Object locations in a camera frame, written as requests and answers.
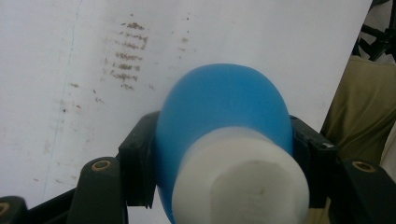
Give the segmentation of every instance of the white cap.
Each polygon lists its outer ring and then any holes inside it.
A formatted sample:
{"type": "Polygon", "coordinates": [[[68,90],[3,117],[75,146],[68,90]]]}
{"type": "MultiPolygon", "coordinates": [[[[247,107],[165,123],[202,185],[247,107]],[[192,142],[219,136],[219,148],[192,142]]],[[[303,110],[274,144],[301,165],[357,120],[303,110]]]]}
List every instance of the white cap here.
{"type": "Polygon", "coordinates": [[[218,129],[196,141],[172,198],[176,224],[303,223],[308,205],[297,162],[246,128],[218,129]]]}

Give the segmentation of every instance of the brass screw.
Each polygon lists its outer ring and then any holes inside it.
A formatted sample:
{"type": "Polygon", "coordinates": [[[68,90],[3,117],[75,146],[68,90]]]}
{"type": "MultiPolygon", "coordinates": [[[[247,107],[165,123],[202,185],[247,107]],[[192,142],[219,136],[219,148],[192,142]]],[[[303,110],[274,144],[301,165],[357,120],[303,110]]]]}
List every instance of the brass screw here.
{"type": "Polygon", "coordinates": [[[362,162],[362,161],[353,161],[353,162],[352,162],[352,165],[353,165],[356,169],[358,169],[358,170],[360,170],[360,171],[363,171],[363,172],[365,172],[365,173],[374,173],[374,172],[376,172],[376,169],[374,168],[374,166],[372,166],[372,165],[370,165],[370,164],[368,164],[368,163],[366,163],[366,162],[362,162]]]}
{"type": "Polygon", "coordinates": [[[94,171],[104,171],[106,170],[108,167],[110,167],[111,165],[111,161],[97,161],[96,163],[94,163],[92,165],[92,169],[94,171]]]}

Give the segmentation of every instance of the metal screw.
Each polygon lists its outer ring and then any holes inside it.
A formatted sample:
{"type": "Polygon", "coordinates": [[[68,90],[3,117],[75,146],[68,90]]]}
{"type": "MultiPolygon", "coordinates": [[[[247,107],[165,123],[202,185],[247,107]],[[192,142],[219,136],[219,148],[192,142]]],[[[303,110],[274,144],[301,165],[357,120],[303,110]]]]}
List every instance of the metal screw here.
{"type": "Polygon", "coordinates": [[[7,212],[9,203],[0,203],[0,217],[7,212]]]}
{"type": "Polygon", "coordinates": [[[366,163],[366,162],[362,162],[362,161],[353,161],[353,162],[352,162],[352,165],[353,165],[356,169],[358,169],[358,170],[360,170],[360,171],[363,171],[363,172],[366,172],[366,173],[374,173],[374,172],[376,171],[376,169],[374,168],[374,166],[372,166],[372,165],[370,165],[370,164],[368,164],[368,163],[366,163]]]}
{"type": "Polygon", "coordinates": [[[97,161],[96,163],[94,163],[92,165],[92,169],[94,171],[104,171],[106,170],[108,167],[110,167],[111,165],[111,161],[97,161]]]}

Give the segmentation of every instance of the blue rubber bulb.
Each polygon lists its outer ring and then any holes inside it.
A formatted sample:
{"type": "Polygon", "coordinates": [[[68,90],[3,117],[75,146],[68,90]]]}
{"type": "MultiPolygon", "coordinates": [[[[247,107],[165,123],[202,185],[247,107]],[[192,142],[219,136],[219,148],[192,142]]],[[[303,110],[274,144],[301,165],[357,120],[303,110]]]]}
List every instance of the blue rubber bulb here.
{"type": "Polygon", "coordinates": [[[155,135],[157,183],[172,223],[172,194],[183,156],[197,139],[224,127],[252,129],[292,154],[289,113],[268,78],[235,64],[192,70],[169,93],[155,135]]]}

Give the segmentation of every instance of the tan cloth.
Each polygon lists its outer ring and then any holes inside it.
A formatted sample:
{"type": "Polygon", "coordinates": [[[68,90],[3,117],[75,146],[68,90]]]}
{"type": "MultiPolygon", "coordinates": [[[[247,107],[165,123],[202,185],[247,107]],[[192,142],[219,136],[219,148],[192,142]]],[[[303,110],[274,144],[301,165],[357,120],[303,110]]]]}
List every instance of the tan cloth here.
{"type": "Polygon", "coordinates": [[[351,57],[322,133],[342,159],[379,164],[396,119],[396,65],[351,57]]]}

